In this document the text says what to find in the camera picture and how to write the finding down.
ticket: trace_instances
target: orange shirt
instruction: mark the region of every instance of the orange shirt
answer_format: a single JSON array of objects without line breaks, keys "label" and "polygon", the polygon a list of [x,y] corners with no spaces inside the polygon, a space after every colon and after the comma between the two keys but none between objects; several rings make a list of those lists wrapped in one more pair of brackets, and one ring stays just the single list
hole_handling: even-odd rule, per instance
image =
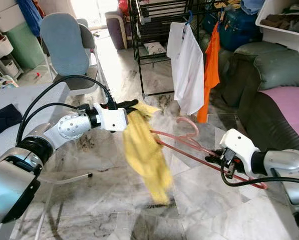
[{"label": "orange shirt", "polygon": [[207,62],[204,73],[204,106],[198,111],[197,120],[199,123],[207,122],[209,105],[209,93],[212,88],[219,84],[218,76],[218,52],[220,50],[218,23],[216,23],[211,35],[209,46],[206,50]]}]

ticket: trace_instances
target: yellow cloth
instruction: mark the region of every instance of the yellow cloth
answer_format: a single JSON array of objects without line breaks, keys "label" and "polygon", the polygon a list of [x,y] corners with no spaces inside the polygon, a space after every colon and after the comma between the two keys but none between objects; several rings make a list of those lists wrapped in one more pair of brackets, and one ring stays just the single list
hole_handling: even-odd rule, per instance
[{"label": "yellow cloth", "polygon": [[156,203],[168,204],[167,189],[172,184],[172,175],[166,164],[162,146],[150,132],[146,121],[160,109],[138,103],[136,111],[128,114],[128,126],[124,130],[125,155],[129,165],[140,174]]}]

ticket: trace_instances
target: white shirt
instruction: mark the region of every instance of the white shirt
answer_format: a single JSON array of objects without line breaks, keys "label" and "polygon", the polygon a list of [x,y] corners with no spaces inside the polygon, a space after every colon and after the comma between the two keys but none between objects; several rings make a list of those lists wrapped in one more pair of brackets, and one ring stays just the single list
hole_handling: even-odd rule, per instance
[{"label": "white shirt", "polygon": [[204,59],[189,25],[171,23],[167,56],[171,58],[174,99],[182,113],[191,115],[204,105]]}]

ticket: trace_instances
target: black cable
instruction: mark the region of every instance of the black cable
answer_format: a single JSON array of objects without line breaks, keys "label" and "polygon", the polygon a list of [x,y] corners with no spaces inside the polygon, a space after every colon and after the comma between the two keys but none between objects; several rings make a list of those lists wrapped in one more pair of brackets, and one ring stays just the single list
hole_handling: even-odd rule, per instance
[{"label": "black cable", "polygon": [[23,125],[23,131],[22,131],[22,134],[24,133],[24,130],[28,124],[28,122],[37,114],[39,113],[41,110],[45,109],[45,108],[48,108],[48,107],[51,107],[51,106],[64,106],[64,107],[68,107],[68,108],[71,108],[71,109],[78,109],[78,107],[76,106],[71,106],[71,105],[68,105],[68,104],[65,104],[65,103],[61,103],[61,102],[52,102],[52,103],[48,103],[46,105],[43,105],[41,106],[40,108],[38,108],[36,111],[34,111],[32,114],[29,115],[29,117],[27,117],[24,125]]},{"label": "black cable", "polygon": [[81,78],[81,79],[86,79],[86,80],[89,80],[89,81],[92,81],[94,82],[95,84],[97,84],[98,86],[100,86],[105,94],[106,94],[106,97],[108,98],[108,108],[110,110],[116,110],[117,109],[117,106],[116,106],[116,103],[114,102],[113,100],[113,97],[111,96],[110,92],[106,89],[106,87],[104,85],[102,85],[100,82],[98,82],[97,80],[91,78],[91,77],[88,77],[88,76],[84,76],[84,75],[70,75],[70,76],[64,76],[62,77],[61,79],[55,81],[53,84],[51,84],[49,87],[47,87],[41,94],[38,95],[38,97],[36,97],[33,102],[29,105],[29,107],[27,108],[24,116],[23,116],[23,119],[20,123],[20,126],[19,126],[19,129],[18,129],[18,133],[17,133],[17,138],[16,138],[16,145],[22,140],[23,138],[23,132],[24,132],[24,124],[25,124],[25,121],[26,121],[26,118],[29,114],[29,112],[31,111],[31,109],[33,108],[33,106],[49,91],[51,90],[54,86],[56,86],[57,84],[67,80],[67,79],[72,79],[72,78]]},{"label": "black cable", "polygon": [[225,173],[224,173],[224,167],[225,167],[225,162],[222,161],[221,166],[220,166],[220,175],[221,175],[221,179],[224,181],[224,183],[230,187],[240,187],[240,186],[245,186],[245,185],[249,185],[249,184],[258,184],[258,183],[264,183],[264,182],[293,182],[293,183],[298,183],[299,184],[299,179],[297,178],[292,178],[292,177],[263,177],[263,178],[257,178],[257,179],[253,179],[253,180],[248,180],[248,181],[242,181],[242,182],[229,182],[227,181],[226,177],[225,177]]}]

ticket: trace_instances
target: sunlight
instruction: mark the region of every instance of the sunlight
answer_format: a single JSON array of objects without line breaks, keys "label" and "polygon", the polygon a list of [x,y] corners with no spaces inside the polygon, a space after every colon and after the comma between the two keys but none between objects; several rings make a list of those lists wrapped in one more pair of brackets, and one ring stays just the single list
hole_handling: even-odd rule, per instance
[{"label": "sunlight", "polygon": [[71,0],[78,19],[86,19],[88,27],[106,25],[105,13],[117,9],[117,0]]}]

